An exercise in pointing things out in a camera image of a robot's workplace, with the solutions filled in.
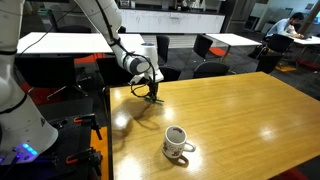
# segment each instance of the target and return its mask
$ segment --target coffee mug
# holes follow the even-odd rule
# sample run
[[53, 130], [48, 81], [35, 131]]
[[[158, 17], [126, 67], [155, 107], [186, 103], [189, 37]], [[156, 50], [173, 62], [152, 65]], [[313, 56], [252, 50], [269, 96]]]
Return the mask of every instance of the coffee mug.
[[170, 126], [167, 128], [162, 148], [164, 155], [168, 158], [179, 158], [183, 151], [194, 152], [195, 150], [196, 146], [187, 142], [187, 133], [185, 130], [179, 126]]

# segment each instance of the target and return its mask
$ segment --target black chair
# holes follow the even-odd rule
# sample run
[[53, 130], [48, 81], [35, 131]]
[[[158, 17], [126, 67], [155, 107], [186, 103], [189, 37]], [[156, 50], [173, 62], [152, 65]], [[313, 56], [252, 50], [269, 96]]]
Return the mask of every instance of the black chair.
[[110, 112], [110, 88], [128, 85], [133, 75], [118, 65], [115, 56], [107, 55], [105, 58], [96, 59], [96, 62], [104, 82], [102, 96], [105, 107], [107, 111]]
[[161, 71], [164, 77], [164, 79], [161, 82], [177, 81], [181, 74], [180, 69], [169, 66], [160, 66], [159, 70]]
[[260, 56], [256, 72], [262, 71], [266, 74], [270, 74], [275, 69], [282, 57], [283, 55]]
[[32, 87], [28, 93], [34, 88], [60, 88], [47, 96], [49, 100], [67, 86], [72, 86], [88, 96], [79, 85], [81, 76], [84, 75], [84, 79], [88, 79], [88, 76], [84, 68], [75, 69], [72, 57], [20, 57], [15, 59], [15, 65], [24, 80]]
[[256, 59], [259, 58], [262, 52], [267, 52], [270, 50], [283, 55], [293, 41], [294, 40], [290, 37], [273, 34], [268, 43], [261, 49]]
[[122, 69], [115, 56], [96, 59], [100, 74], [106, 86], [128, 85], [133, 75]]
[[168, 36], [161, 36], [157, 35], [157, 51], [158, 51], [158, 56], [160, 59], [166, 64], [168, 62], [168, 49], [169, 49], [169, 43], [170, 39]]
[[200, 57], [203, 58], [203, 61], [206, 61], [206, 59], [208, 59], [209, 57], [207, 57], [207, 54], [209, 52], [209, 49], [212, 45], [213, 41], [207, 37], [205, 37], [204, 35], [198, 34], [196, 41], [194, 43], [193, 49], [191, 54], [189, 55], [187, 64], [190, 60], [191, 55], [193, 54], [193, 52], [195, 52], [197, 55], [199, 55]]
[[82, 25], [65, 25], [57, 29], [61, 33], [91, 33], [91, 29]]
[[267, 30], [266, 34], [265, 34], [265, 35], [263, 36], [263, 38], [262, 38], [262, 40], [265, 41], [265, 42], [268, 42], [269, 39], [270, 39], [270, 37], [267, 37], [267, 34], [268, 34], [268, 32], [270, 31], [270, 29], [271, 29], [271, 28], [269, 28], [269, 29]]
[[223, 63], [203, 62], [194, 70], [193, 78], [224, 76], [229, 68], [230, 66]]
[[120, 26], [118, 33], [119, 34], [125, 34], [127, 32], [127, 28], [125, 28], [124, 26]]
[[[91, 33], [91, 29], [82, 25], [65, 25], [61, 26], [57, 30], [58, 33]], [[91, 54], [80, 53], [80, 54], [58, 54], [59, 56], [70, 56], [73, 58], [84, 58]]]

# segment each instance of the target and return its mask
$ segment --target person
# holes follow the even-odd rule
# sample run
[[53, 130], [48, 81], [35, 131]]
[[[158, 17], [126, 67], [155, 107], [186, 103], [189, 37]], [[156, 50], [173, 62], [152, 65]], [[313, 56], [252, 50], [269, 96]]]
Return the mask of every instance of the person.
[[[269, 29], [269, 31], [267, 32], [263, 40], [268, 41], [273, 34], [280, 34], [280, 35], [290, 36], [290, 37], [299, 38], [299, 39], [304, 38], [304, 35], [298, 34], [294, 28], [294, 26], [299, 24], [303, 19], [304, 19], [303, 14], [301, 12], [298, 12], [293, 14], [290, 18], [286, 18], [278, 21]], [[248, 56], [253, 59], [256, 59], [264, 46], [265, 45], [256, 46], [253, 52], [250, 53]], [[267, 53], [268, 53], [268, 50], [266, 49], [265, 51], [261, 52], [261, 54], [263, 55], [266, 55]]]
[[301, 12], [293, 14], [289, 19], [282, 19], [274, 24], [267, 32], [266, 39], [271, 38], [273, 34], [291, 36], [294, 38], [304, 38], [302, 34], [298, 34], [294, 28], [295, 25], [303, 21], [304, 16]]

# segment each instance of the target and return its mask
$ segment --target cable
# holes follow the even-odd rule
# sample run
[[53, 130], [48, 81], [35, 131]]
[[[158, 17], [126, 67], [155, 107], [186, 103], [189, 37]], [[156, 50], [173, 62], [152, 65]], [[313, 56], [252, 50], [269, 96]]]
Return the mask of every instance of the cable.
[[[112, 27], [112, 26], [110, 25], [110, 23], [109, 23], [109, 21], [108, 21], [108, 18], [107, 18], [107, 16], [106, 16], [105, 12], [103, 11], [103, 9], [102, 9], [101, 4], [99, 3], [99, 1], [98, 1], [98, 0], [95, 0], [95, 1], [96, 1], [97, 5], [98, 5], [98, 7], [99, 7], [99, 9], [100, 9], [100, 12], [101, 12], [101, 14], [102, 14], [103, 20], [104, 20], [104, 22], [105, 22], [105, 24], [106, 24], [107, 30], [108, 30], [108, 32], [109, 32], [110, 39], [113, 41], [112, 45], [110, 45], [110, 46], [118, 45], [118, 46], [119, 46], [123, 51], [125, 51], [125, 53], [126, 53], [126, 56], [122, 59], [122, 61], [123, 61], [123, 64], [122, 64], [123, 68], [127, 70], [127, 67], [125, 66], [125, 63], [126, 63], [126, 60], [127, 60], [127, 57], [128, 57], [128, 56], [130, 56], [130, 57], [133, 57], [133, 56], [142, 57], [142, 58], [144, 58], [144, 59], [148, 62], [148, 64], [149, 64], [150, 67], [152, 68], [152, 73], [153, 73], [152, 83], [155, 84], [155, 83], [156, 83], [156, 82], [155, 82], [155, 79], [156, 79], [156, 75], [155, 75], [155, 74], [156, 74], [156, 73], [155, 73], [155, 69], [154, 69], [152, 63], [150, 62], [150, 60], [149, 60], [148, 58], [146, 58], [145, 56], [128, 52], [128, 51], [120, 44], [120, 38], [119, 38], [119, 39], [115, 39], [115, 38], [113, 37], [113, 33], [112, 33], [112, 30], [111, 30], [111, 27]], [[141, 88], [141, 87], [144, 87], [145, 85], [144, 85], [144, 86], [141, 86], [141, 87], [138, 87], [138, 88], [135, 88], [135, 89], [132, 89], [132, 86], [133, 86], [133, 85], [131, 85], [131, 92], [132, 92], [135, 96], [137, 96], [137, 97], [147, 97], [147, 96], [150, 95], [150, 92], [149, 92], [149, 93], [147, 93], [147, 94], [144, 95], [144, 96], [138, 96], [138, 95], [134, 92], [136, 89], [139, 89], [139, 88]]]
[[17, 164], [17, 162], [18, 162], [19, 159], [20, 159], [20, 155], [18, 154], [18, 155], [16, 155], [16, 156], [14, 157], [14, 159], [12, 160], [12, 162], [11, 162], [11, 164], [10, 164], [10, 167], [7, 169], [7, 171], [0, 177], [0, 180], [3, 180], [3, 179], [9, 174], [9, 172], [10, 172], [11, 169], [12, 169], [12, 167]]
[[[66, 12], [66, 14], [64, 14], [62, 17], [60, 17], [56, 22], [58, 23], [62, 18], [64, 18], [66, 15], [68, 15], [69, 13], [71, 13], [74, 9], [76, 9], [78, 7], [78, 5], [76, 5], [75, 7], [73, 7], [70, 11]], [[40, 42], [49, 32], [52, 31], [52, 29], [54, 28], [54, 26], [51, 26], [51, 28], [49, 29], [49, 31], [47, 31], [39, 40], [37, 40], [35, 43], [31, 44], [30, 46], [28, 46], [26, 49], [24, 49], [18, 56], [18, 58], [20, 58], [22, 56], [22, 54], [28, 50], [29, 48], [31, 48], [33, 45], [37, 44], [38, 42]]]

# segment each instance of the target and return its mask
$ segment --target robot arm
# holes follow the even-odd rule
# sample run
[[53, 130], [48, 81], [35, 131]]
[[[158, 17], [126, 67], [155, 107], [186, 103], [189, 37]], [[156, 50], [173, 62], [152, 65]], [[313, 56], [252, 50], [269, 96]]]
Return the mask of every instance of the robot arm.
[[142, 44], [133, 54], [128, 52], [121, 43], [117, 31], [121, 26], [122, 19], [114, 0], [75, 0], [75, 2], [111, 46], [117, 57], [118, 65], [136, 75], [131, 83], [137, 83], [137, 80], [142, 77], [142, 73], [146, 79], [155, 83], [163, 80], [154, 45]]
[[[141, 45], [128, 52], [118, 36], [121, 15], [114, 0], [76, 0], [92, 24], [103, 34], [120, 67], [150, 82], [148, 96], [155, 101], [158, 69], [154, 45]], [[32, 162], [56, 141], [58, 131], [45, 121], [31, 98], [17, 85], [12, 69], [20, 35], [24, 0], [0, 0], [0, 165], [19, 157], [17, 163]]]

